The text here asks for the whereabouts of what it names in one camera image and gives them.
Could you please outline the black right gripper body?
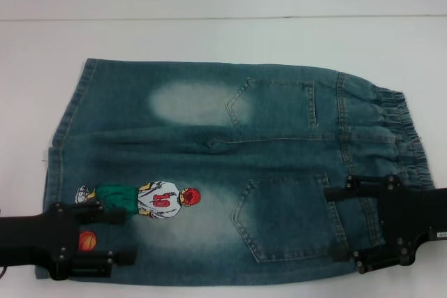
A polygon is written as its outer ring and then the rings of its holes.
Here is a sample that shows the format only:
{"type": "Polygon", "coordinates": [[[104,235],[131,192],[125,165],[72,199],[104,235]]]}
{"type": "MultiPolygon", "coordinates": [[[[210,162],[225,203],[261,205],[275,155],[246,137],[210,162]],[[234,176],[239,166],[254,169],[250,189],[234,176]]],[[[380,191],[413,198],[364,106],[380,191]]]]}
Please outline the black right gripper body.
{"type": "Polygon", "coordinates": [[[416,190],[386,177],[379,198],[386,266],[412,265],[418,248],[446,239],[446,189],[416,190]]]}

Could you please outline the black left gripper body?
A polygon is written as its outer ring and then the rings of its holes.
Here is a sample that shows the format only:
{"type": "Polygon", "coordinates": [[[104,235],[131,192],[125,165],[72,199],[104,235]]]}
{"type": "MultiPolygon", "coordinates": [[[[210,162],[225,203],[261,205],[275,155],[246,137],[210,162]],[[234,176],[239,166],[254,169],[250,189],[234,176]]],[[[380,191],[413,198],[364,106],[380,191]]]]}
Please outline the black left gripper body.
{"type": "Polygon", "coordinates": [[[79,224],[74,209],[64,203],[52,204],[35,216],[1,218],[1,266],[36,265],[50,278],[65,280],[71,274],[78,250],[79,224]]]}

